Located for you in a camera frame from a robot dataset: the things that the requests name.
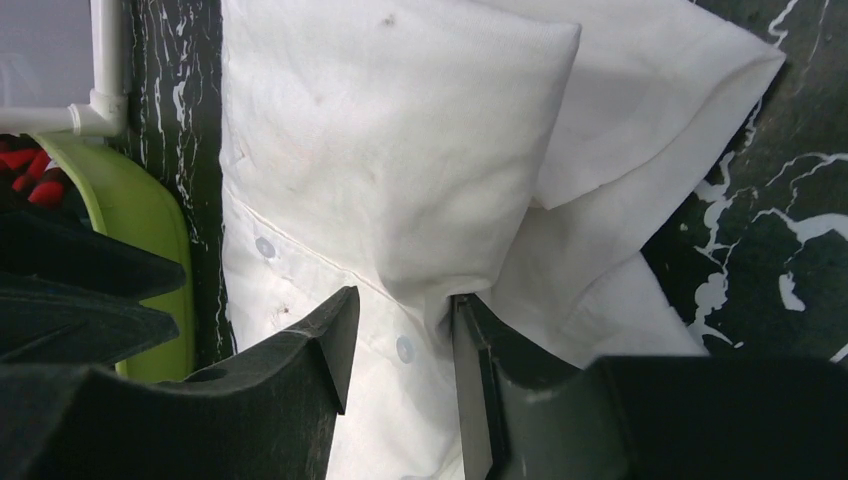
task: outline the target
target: white pipe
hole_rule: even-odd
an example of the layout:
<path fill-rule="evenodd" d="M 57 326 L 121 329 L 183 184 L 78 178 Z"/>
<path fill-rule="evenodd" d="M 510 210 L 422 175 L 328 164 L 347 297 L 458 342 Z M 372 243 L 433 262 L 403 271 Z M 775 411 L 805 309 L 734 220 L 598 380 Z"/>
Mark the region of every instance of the white pipe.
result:
<path fill-rule="evenodd" d="M 112 137 L 127 125 L 123 91 L 121 0 L 91 0 L 91 43 L 94 88 L 88 104 L 67 108 L 0 108 L 0 133 L 72 131 L 77 135 Z"/>

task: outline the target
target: white cloth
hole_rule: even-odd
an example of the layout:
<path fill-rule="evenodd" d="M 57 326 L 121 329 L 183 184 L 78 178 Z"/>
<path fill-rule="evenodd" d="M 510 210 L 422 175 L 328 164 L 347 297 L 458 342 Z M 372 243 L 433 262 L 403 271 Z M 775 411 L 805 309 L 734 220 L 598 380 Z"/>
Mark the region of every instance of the white cloth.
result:
<path fill-rule="evenodd" d="M 452 294 L 480 292 L 579 366 L 702 353 L 638 250 L 781 55 L 682 0 L 483 3 L 502 10 L 222 4 L 223 263 L 238 346 L 360 287 L 330 479 L 461 474 L 442 322 Z M 589 44 L 561 102 L 577 22 Z M 534 195 L 549 210 L 528 211 Z"/>

